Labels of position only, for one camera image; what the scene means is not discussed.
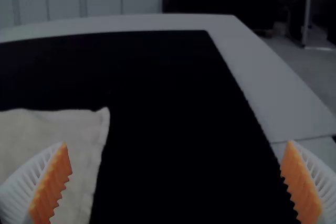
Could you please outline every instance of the black foam mat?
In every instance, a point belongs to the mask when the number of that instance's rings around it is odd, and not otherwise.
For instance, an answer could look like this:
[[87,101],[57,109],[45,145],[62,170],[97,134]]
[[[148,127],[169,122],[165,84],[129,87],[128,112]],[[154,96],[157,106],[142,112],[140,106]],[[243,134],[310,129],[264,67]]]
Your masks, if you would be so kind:
[[0,109],[108,106],[90,223],[296,223],[279,164],[205,31],[0,44]]

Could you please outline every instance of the white towel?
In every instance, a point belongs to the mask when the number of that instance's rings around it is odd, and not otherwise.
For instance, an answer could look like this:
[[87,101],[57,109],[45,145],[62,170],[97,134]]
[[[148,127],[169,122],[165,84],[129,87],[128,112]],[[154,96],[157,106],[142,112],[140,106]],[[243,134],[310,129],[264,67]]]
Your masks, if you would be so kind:
[[66,142],[73,173],[50,222],[88,223],[109,124],[107,108],[0,112],[0,183],[43,149]]

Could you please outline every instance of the orange serrated pad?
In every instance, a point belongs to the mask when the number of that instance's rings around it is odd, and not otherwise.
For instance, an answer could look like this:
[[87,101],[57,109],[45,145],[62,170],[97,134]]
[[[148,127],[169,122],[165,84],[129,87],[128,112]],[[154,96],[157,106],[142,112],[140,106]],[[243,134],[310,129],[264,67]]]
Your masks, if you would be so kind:
[[57,201],[62,198],[61,191],[66,189],[64,183],[69,181],[68,176],[71,174],[68,147],[63,143],[50,161],[29,206],[29,214],[34,224],[50,223],[49,218],[58,207]]
[[302,224],[316,223],[322,214],[322,201],[306,164],[292,141],[287,143],[280,169],[281,176],[285,178],[284,183],[288,185],[290,199],[295,203],[297,219]]

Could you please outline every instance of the white tabletop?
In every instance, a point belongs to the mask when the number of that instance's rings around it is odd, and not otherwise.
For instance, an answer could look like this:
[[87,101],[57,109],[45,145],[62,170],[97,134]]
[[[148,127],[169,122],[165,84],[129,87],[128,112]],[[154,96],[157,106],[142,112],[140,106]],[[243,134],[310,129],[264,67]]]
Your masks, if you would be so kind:
[[68,19],[0,30],[0,42],[108,31],[200,29],[210,34],[270,142],[336,133],[336,119],[321,100],[275,52],[231,15]]

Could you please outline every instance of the gray floor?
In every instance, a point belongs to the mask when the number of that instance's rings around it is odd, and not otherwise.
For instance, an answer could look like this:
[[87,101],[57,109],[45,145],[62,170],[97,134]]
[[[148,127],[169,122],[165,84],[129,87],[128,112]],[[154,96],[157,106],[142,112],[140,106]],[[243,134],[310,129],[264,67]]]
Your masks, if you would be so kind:
[[325,40],[325,33],[315,27],[310,30],[307,46],[303,49],[284,36],[284,25],[276,24],[272,38],[262,38],[312,89],[336,116],[336,47]]

